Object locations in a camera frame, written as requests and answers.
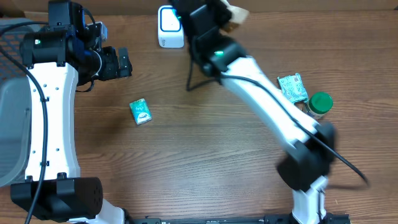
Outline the clear brown bread bag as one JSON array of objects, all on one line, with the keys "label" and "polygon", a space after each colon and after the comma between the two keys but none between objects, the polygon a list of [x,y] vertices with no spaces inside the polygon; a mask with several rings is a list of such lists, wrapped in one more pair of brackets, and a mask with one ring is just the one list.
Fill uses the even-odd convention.
[{"label": "clear brown bread bag", "polygon": [[249,15],[249,11],[238,6],[231,5],[227,0],[221,0],[220,15],[218,16],[220,28],[225,32],[237,29]]}]

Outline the teal tissue packet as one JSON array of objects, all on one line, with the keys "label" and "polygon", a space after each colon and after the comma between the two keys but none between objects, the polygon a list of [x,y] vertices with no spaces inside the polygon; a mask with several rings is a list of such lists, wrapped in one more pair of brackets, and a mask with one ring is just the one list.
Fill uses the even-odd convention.
[{"label": "teal tissue packet", "polygon": [[137,125],[144,124],[152,120],[152,115],[145,99],[133,101],[129,104],[132,115]]}]

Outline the green lid jar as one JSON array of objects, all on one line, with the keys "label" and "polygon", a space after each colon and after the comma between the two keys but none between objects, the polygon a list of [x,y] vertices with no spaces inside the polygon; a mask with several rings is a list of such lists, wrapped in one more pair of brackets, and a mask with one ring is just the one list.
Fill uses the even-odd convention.
[{"label": "green lid jar", "polygon": [[303,106],[303,112],[313,119],[322,118],[333,107],[333,98],[325,92],[315,93]]}]

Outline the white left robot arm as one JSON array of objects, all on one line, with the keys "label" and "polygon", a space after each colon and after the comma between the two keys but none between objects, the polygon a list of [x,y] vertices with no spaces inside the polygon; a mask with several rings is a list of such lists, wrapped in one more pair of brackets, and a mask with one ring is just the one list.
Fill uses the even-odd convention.
[{"label": "white left robot arm", "polygon": [[30,151],[25,180],[11,185],[11,200],[27,217],[58,223],[131,223],[128,211],[103,196],[97,177],[82,177],[74,137],[78,86],[130,77],[125,48],[103,47],[106,27],[85,22],[89,10],[72,1],[50,1],[49,18],[24,36],[17,66],[28,76]]}]

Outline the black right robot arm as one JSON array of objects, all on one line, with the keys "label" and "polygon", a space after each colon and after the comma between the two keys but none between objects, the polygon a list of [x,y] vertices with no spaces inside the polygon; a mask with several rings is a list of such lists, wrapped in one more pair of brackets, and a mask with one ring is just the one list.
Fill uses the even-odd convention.
[{"label": "black right robot arm", "polygon": [[268,125],[286,157],[277,171],[292,189],[295,223],[324,223],[324,189],[335,158],[335,130],[299,110],[275,87],[256,60],[223,35],[232,18],[222,1],[170,0],[189,42],[192,62],[240,97]]}]

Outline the white barcode scanner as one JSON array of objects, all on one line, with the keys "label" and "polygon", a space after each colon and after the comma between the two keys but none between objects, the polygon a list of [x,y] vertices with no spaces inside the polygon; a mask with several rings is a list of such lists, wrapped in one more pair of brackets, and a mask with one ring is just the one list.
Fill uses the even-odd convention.
[{"label": "white barcode scanner", "polygon": [[157,18],[159,45],[167,49],[184,47],[183,27],[176,10],[171,5],[160,6]]}]

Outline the grey plastic basket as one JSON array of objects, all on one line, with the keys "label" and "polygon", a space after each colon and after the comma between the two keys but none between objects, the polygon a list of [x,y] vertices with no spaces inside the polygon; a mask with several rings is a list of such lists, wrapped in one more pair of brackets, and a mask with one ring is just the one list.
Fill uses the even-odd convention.
[{"label": "grey plastic basket", "polygon": [[31,94],[27,75],[1,55],[1,187],[23,182],[30,153]]}]

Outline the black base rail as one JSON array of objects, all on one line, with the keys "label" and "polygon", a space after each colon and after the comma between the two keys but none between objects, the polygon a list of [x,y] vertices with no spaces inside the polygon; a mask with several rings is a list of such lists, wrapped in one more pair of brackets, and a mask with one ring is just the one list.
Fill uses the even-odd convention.
[{"label": "black base rail", "polygon": [[297,223],[291,215],[265,215],[263,217],[251,218],[210,218],[210,219],[173,219],[166,220],[160,218],[131,218],[127,223],[130,224],[290,224]]}]

